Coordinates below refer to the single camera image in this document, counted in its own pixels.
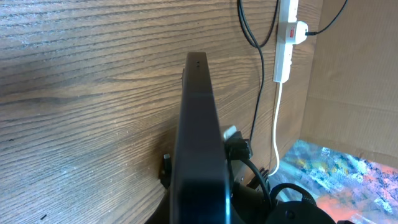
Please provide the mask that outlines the white charger plug adapter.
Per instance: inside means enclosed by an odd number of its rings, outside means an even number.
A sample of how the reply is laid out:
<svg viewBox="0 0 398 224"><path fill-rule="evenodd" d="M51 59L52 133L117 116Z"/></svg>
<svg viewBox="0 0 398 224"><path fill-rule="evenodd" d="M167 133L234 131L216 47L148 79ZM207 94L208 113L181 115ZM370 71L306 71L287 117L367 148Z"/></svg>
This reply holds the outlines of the white charger plug adapter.
<svg viewBox="0 0 398 224"><path fill-rule="evenodd" d="M286 26L285 43L300 44L307 39L308 24L302 21L288 22Z"/></svg>

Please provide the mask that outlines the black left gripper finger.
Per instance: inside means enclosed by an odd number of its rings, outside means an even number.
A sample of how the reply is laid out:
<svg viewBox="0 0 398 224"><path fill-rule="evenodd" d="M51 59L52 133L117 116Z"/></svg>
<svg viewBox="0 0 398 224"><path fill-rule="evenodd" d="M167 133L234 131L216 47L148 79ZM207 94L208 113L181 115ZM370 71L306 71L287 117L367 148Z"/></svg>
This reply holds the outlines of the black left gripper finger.
<svg viewBox="0 0 398 224"><path fill-rule="evenodd" d="M169 224L170 223L170 190L167 190L155 212L145 224Z"/></svg>

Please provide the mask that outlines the white power strip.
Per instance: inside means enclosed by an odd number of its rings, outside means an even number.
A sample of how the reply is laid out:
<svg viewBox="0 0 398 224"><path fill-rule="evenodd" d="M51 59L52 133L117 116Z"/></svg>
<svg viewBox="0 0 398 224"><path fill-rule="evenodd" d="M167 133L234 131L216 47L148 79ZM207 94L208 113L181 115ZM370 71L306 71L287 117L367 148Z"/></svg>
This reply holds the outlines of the white power strip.
<svg viewBox="0 0 398 224"><path fill-rule="evenodd" d="M280 0L277 42L275 48L274 81L285 83L289 79L293 44L286 37L290 34L289 23L297 22L299 0Z"/></svg>

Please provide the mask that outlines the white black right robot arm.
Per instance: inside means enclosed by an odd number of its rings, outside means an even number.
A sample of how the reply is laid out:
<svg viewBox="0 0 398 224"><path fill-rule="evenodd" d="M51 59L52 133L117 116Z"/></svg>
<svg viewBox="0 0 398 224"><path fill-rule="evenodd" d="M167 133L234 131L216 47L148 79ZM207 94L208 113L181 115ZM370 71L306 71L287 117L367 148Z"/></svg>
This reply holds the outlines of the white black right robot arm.
<svg viewBox="0 0 398 224"><path fill-rule="evenodd" d="M251 143L234 126L223 134L231 184L232 223L312 224L335 223L332 217L317 206L312 195L295 184L278 184L271 188L268 171L259 170L251 161ZM238 161L255 175L249 184L235 179L232 162ZM282 202L277 196L284 189L301 194L300 200Z"/></svg>

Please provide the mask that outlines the colourful patterned floor mat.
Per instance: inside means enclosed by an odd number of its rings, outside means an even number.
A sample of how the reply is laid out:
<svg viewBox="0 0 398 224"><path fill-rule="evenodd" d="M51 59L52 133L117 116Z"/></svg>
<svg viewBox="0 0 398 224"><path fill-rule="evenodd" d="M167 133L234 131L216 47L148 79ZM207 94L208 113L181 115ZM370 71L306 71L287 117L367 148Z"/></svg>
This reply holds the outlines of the colourful patterned floor mat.
<svg viewBox="0 0 398 224"><path fill-rule="evenodd" d="M298 140L271 186L307 190L329 216L353 223L397 223L397 169Z"/></svg>

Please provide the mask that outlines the blue Galaxy smartphone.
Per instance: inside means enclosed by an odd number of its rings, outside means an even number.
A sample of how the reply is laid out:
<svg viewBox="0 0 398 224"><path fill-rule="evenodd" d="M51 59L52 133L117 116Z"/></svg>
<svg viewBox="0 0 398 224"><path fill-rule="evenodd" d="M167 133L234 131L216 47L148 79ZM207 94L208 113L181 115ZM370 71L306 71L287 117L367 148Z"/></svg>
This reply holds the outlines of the blue Galaxy smartphone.
<svg viewBox="0 0 398 224"><path fill-rule="evenodd" d="M187 55L174 156L171 223L230 223L226 154L204 52Z"/></svg>

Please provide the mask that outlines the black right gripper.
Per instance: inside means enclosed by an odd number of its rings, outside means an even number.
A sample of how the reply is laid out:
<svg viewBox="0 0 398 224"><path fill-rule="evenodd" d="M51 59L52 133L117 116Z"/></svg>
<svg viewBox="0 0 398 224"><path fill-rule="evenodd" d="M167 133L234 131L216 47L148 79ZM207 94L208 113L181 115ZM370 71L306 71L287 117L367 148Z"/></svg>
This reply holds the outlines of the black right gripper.
<svg viewBox="0 0 398 224"><path fill-rule="evenodd" d="M224 141L224 149L230 185L243 182L243 170L247 167L254 174L254 178L246 186L254 190L260 187L262 192L267 193L267 170L258 169L251 161L253 152L250 140L244 139L241 132L236 131L227 141Z"/></svg>

